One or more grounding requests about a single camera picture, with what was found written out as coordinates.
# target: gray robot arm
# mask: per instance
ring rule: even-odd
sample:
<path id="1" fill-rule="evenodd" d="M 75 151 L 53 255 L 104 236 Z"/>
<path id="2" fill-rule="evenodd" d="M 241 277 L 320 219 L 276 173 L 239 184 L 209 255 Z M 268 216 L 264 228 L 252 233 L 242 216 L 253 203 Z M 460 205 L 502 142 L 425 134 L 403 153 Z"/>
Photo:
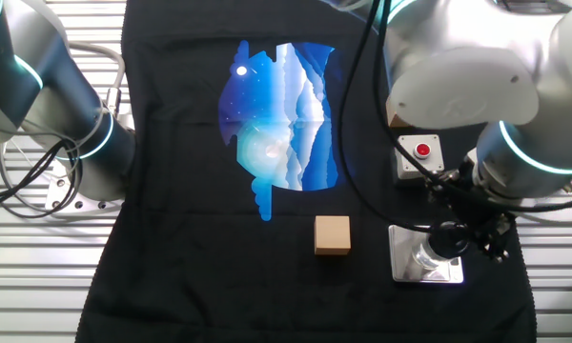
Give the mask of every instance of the gray robot arm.
<path id="1" fill-rule="evenodd" d="M 373 3 L 324 2 L 364 20 Z M 491 196 L 544 197 L 571 182 L 572 11 L 393 0 L 384 55 L 391 108 L 404 121 L 426 129 L 490 123 L 475 176 Z"/>
<path id="2" fill-rule="evenodd" d="M 0 143 L 11 137 L 5 132 L 18 128 L 38 132 L 42 127 L 81 140 L 99 125 L 80 148 L 80 192 L 94 200 L 122 198 L 133 133 L 103 114 L 104 105 L 73 62 L 67 42 L 44 1 L 0 0 Z M 34 139 L 44 148 L 55 143 L 50 136 Z"/>

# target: metal grating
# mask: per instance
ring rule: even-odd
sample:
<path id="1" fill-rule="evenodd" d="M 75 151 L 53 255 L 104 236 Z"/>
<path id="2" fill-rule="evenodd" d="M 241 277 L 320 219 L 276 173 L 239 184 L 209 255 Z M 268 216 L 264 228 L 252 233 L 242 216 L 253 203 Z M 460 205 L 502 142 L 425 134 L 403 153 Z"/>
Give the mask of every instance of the metal grating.
<path id="1" fill-rule="evenodd" d="M 125 0 L 47 2 L 61 17 L 71 40 L 120 51 Z M 74 51 L 73 55 L 85 76 L 105 95 L 116 65 L 90 53 Z M 127 80 L 122 113 L 131 110 L 126 85 Z M 17 143 L 32 162 L 42 154 L 27 138 L 18 138 Z M 15 181 L 23 177 L 28 165 L 14 147 L 8 150 L 7 159 Z M 42 204 L 48 186 L 41 178 L 24 195 Z M 572 194 L 560 194 L 559 201 L 567 197 Z M 115 218 L 116 213 L 110 213 L 78 222 L 26 221 L 0 209 L 0 343 L 73 342 Z M 572 220 L 572 210 L 560 214 L 560 220 Z M 520 233 L 538 309 L 539 342 L 572 343 L 572 225 L 539 226 L 522 220 Z"/>

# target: emergency stop button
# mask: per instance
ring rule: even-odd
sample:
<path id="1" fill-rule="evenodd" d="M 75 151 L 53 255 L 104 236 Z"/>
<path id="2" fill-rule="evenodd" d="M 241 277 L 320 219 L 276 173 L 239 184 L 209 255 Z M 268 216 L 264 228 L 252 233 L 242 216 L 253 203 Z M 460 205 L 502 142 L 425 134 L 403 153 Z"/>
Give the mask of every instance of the emergency stop button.
<path id="1" fill-rule="evenodd" d="M 430 156 L 430 146 L 425 143 L 419 143 L 416 145 L 413 153 L 418 159 L 426 159 Z"/>

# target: metal bracket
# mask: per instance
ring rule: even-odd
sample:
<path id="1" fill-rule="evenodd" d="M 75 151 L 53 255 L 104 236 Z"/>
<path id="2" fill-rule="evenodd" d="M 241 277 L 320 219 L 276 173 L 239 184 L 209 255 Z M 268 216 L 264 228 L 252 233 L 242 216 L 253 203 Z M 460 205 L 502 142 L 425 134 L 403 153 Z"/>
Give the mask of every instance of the metal bracket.
<path id="1" fill-rule="evenodd" d="M 55 206 L 57 206 L 68 193 L 69 187 L 70 187 L 70 180 L 67 177 L 64 178 L 52 177 L 51 182 L 49 184 L 49 192 L 47 194 L 47 202 L 45 203 L 45 208 L 47 210 L 51 210 Z M 55 216 L 79 217 L 81 215 L 87 216 L 87 215 L 96 215 L 108 212 L 119 212 L 121 211 L 122 204 L 123 200 L 96 201 L 96 200 L 91 200 L 81 194 L 78 194 L 68 207 L 66 207 L 59 213 L 56 213 Z"/>
<path id="2" fill-rule="evenodd" d="M 425 269 L 413 257 L 414 249 L 427 239 L 428 234 L 412 232 L 392 225 L 390 233 L 390 254 L 392 260 L 392 276 L 397 282 L 449 283 L 464 282 L 464 271 L 461 258 L 439 263 L 434 270 Z"/>

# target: wire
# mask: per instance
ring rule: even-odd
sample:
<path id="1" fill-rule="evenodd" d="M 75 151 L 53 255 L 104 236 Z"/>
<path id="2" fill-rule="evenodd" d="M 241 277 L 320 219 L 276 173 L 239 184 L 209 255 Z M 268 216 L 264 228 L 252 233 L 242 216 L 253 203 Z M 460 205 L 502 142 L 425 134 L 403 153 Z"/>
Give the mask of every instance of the wire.
<path id="1" fill-rule="evenodd" d="M 8 173 L 6 171 L 6 168 L 5 168 L 4 155 L 2 154 L 1 148 L 2 147 L 0 146 L 0 175 L 2 176 L 3 182 L 5 183 L 5 186 L 7 187 L 7 189 L 12 190 L 13 186 L 11 184 L 10 178 L 9 178 Z M 29 215 L 29 214 L 19 213 L 19 212 L 16 212 L 15 210 L 13 210 L 11 207 L 8 207 L 7 205 L 5 205 L 4 202 L 1 202 L 0 206 L 2 208 L 4 208 L 7 212 L 9 212 L 9 213 L 11 213 L 17 217 L 24 218 L 24 219 L 44 218 L 44 217 L 50 216 L 52 214 L 55 214 L 57 212 L 60 212 L 63 209 L 65 209 L 66 207 L 68 207 L 72 203 L 72 201 L 76 198 L 76 196 L 78 195 L 78 190 L 80 188 L 80 184 L 82 181 L 82 164 L 78 164 L 78 166 L 75 167 L 75 163 L 78 160 L 78 157 L 75 156 L 74 154 L 72 154 L 72 152 L 69 152 L 68 155 L 70 158 L 72 169 L 75 170 L 75 173 L 72 175 L 73 180 L 71 181 L 70 188 L 68 189 L 68 192 L 64 196 L 64 199 L 57 206 L 55 206 L 52 210 L 46 210 L 46 209 L 39 208 L 39 207 L 31 204 L 25 198 L 20 196 L 17 192 L 15 192 L 13 194 L 14 197 L 16 197 L 19 201 L 21 201 L 22 204 L 24 204 L 28 208 L 30 208 L 34 211 L 37 211 L 37 212 L 41 212 L 41 214 Z"/>
<path id="2" fill-rule="evenodd" d="M 390 10 L 389 7 L 386 8 L 386 6 L 389 5 L 389 3 L 390 3 L 390 1 L 384 2 L 384 12 L 387 12 Z M 572 201 L 562 203 L 562 204 L 549 205 L 549 206 L 522 207 L 522 206 L 514 206 L 514 205 L 508 205 L 508 204 L 493 202 L 493 201 L 487 200 L 486 198 L 481 198 L 481 197 L 475 196 L 473 193 L 471 193 L 469 191 L 462 190 L 462 189 L 460 189 L 460 188 L 458 188 L 458 187 L 456 187 L 456 186 L 454 186 L 448 182 L 445 182 L 445 181 L 439 179 L 439 177 L 437 175 L 428 171 L 425 167 L 423 167 L 420 164 L 420 162 L 418 162 L 418 160 L 415 157 L 413 157 L 411 155 L 411 153 L 409 153 L 405 148 L 403 148 L 402 145 L 400 144 L 400 142 L 398 141 L 396 135 L 392 132 L 392 129 L 390 128 L 390 126 L 387 125 L 385 122 L 385 116 L 383 115 L 383 104 L 380 101 L 379 86 L 380 86 L 380 77 L 382 75 L 381 65 L 383 62 L 383 45 L 384 45 L 384 40 L 385 40 L 385 36 L 386 36 L 386 31 L 387 31 L 387 22 L 381 22 L 380 28 L 379 28 L 379 33 L 378 33 L 379 40 L 378 40 L 378 47 L 376 49 L 376 54 L 375 54 L 375 63 L 374 63 L 374 71 L 373 71 L 373 85 L 374 85 L 374 93 L 376 96 L 375 102 L 376 102 L 376 108 L 377 108 L 376 114 L 377 114 L 378 119 L 381 123 L 381 127 L 383 128 L 385 134 L 390 139 L 390 142 L 398 150 L 398 152 L 400 152 L 407 159 L 407 161 L 409 161 L 414 167 L 416 167 L 423 176 L 425 176 L 430 181 L 432 181 L 433 184 L 442 186 L 444 188 L 444 190 L 447 193 L 449 193 L 450 195 L 457 196 L 461 199 L 464 199 L 464 200 L 469 201 L 469 202 L 473 202 L 479 206 L 483 206 L 483 207 L 485 207 L 487 209 L 491 209 L 493 211 L 539 213 L 539 212 L 553 212 L 553 211 L 559 211 L 559 210 L 572 208 Z"/>
<path id="3" fill-rule="evenodd" d="M 508 11 L 512 11 L 512 10 L 511 10 L 511 6 L 510 6 L 510 5 L 508 5 L 508 1 L 506 1 L 506 0 L 502 0 L 502 3 L 504 4 L 504 7 L 506 8 L 506 10 L 508 10 Z"/>
<path id="4" fill-rule="evenodd" d="M 123 60 L 123 56 L 121 56 L 118 52 L 112 49 L 84 42 L 70 42 L 70 48 L 76 50 L 101 53 L 114 60 L 118 64 L 118 70 L 116 72 L 116 79 L 114 80 L 112 87 L 117 89 L 121 88 L 121 85 L 123 84 L 123 78 L 125 76 L 125 61 Z"/>
<path id="5" fill-rule="evenodd" d="M 352 67 L 350 68 L 350 72 L 347 76 L 347 81 L 345 83 L 345 90 L 343 91 L 343 96 L 341 97 L 341 103 L 339 104 L 339 112 L 338 112 L 338 118 L 337 118 L 337 130 L 338 130 L 337 149 L 338 149 L 338 154 L 339 154 L 339 160 L 340 160 L 341 168 L 343 169 L 343 175 L 345 176 L 347 183 L 350 185 L 352 190 L 354 190 L 354 193 L 356 194 L 356 196 L 360 200 L 360 202 L 362 202 L 364 204 L 364 206 L 366 208 L 368 208 L 372 213 L 374 213 L 378 217 L 380 217 L 380 218 L 382 218 L 382 219 L 384 219 L 390 223 L 393 223 L 395 225 L 403 227 L 404 229 L 415 231 L 415 232 L 428 233 L 428 232 L 430 232 L 430 229 L 428 229 L 428 228 L 420 228 L 420 227 L 417 227 L 415 225 L 411 225 L 409 223 L 406 223 L 404 221 L 400 221 L 400 220 L 391 218 L 390 216 L 382 213 L 377 208 L 375 208 L 375 206 L 373 206 L 373 204 L 371 204 L 364 197 L 364 195 L 362 194 L 362 191 L 356 185 L 356 182 L 354 181 L 354 177 L 350 173 L 350 170 L 347 166 L 347 162 L 345 161 L 345 151 L 343 149 L 343 117 L 345 115 L 345 106 L 347 105 L 348 94 L 349 94 L 350 89 L 352 88 L 352 84 L 354 82 L 354 76 L 356 75 L 356 71 L 358 69 L 358 64 L 360 62 L 360 58 L 362 57 L 364 47 L 365 47 L 366 42 L 369 38 L 369 34 L 371 32 L 371 29 L 373 28 L 373 22 L 375 20 L 375 17 L 378 14 L 378 9 L 379 9 L 379 1 L 374 1 L 373 6 L 371 7 L 371 12 L 369 13 L 369 18 L 367 20 L 366 26 L 364 27 L 364 31 L 362 33 L 362 36 L 360 37 L 360 41 L 358 43 L 356 54 L 354 57 L 354 62 L 352 63 Z M 385 11 L 382 14 L 382 19 L 385 19 L 385 20 L 382 20 L 382 23 L 383 22 L 387 23 L 388 15 L 389 15 L 389 11 Z"/>
<path id="6" fill-rule="evenodd" d="M 38 178 L 46 169 L 51 165 L 51 161 L 55 158 L 59 150 L 64 148 L 67 143 L 65 141 L 60 141 L 50 148 L 47 153 L 40 158 L 40 160 L 34 165 L 34 167 L 28 172 L 28 174 L 21 180 L 17 186 L 12 189 L 0 192 L 0 203 L 6 201 L 12 197 L 15 193 L 21 191 L 27 187 L 33 180 Z"/>

